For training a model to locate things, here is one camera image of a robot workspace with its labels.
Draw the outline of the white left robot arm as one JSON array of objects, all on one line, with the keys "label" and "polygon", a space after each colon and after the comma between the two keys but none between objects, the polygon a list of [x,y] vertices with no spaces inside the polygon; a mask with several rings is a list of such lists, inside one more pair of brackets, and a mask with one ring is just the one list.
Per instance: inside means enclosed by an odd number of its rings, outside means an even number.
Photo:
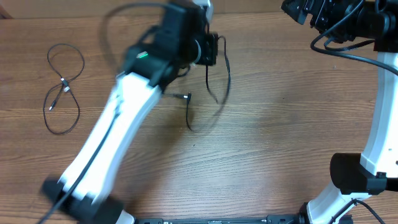
[{"label": "white left robot arm", "polygon": [[47,179],[42,186],[53,206],[41,223],[56,210],[80,223],[136,222],[122,202],[109,196],[123,157],[165,87],[181,76],[178,71],[193,63],[216,63],[219,39],[202,32],[176,47],[169,40],[146,44],[141,39],[127,50],[122,72],[81,151],[59,180]]}]

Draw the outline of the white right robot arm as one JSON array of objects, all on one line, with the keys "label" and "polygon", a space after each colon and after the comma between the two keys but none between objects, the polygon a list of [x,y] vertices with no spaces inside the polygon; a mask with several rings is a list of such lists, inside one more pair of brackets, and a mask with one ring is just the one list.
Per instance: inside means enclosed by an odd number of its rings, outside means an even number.
[{"label": "white right robot arm", "polygon": [[294,223],[352,223],[347,214],[383,191],[397,191],[397,1],[285,0],[282,10],[319,36],[312,50],[375,65],[377,97],[361,153],[336,153],[330,183],[302,205]]}]

